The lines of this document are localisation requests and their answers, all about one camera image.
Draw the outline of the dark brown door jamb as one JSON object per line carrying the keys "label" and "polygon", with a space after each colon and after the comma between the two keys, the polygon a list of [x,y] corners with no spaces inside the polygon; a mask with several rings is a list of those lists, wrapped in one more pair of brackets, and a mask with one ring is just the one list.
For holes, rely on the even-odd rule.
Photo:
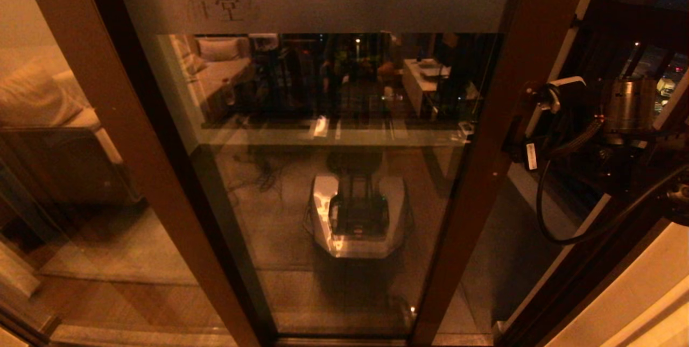
{"label": "dark brown door jamb", "polygon": [[495,347],[544,347],[636,261],[672,223],[689,224],[689,192],[665,186],[598,239],[566,247],[524,308],[495,339]]}

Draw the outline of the front-load washing machine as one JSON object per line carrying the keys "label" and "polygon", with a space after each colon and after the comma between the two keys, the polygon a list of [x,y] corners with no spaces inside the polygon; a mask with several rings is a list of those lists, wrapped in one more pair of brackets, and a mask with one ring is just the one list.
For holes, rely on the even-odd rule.
{"label": "front-load washing machine", "polygon": [[130,170],[87,128],[0,128],[0,201],[41,240],[99,207],[143,199]]}

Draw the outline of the fixed glass door brown frame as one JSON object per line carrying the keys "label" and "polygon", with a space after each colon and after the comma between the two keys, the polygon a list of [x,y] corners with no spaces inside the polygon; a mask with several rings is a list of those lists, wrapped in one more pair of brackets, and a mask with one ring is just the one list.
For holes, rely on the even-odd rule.
{"label": "fixed glass door brown frame", "polygon": [[0,345],[260,347],[97,0],[0,0],[0,128],[87,128],[143,199],[41,240],[0,201]]}

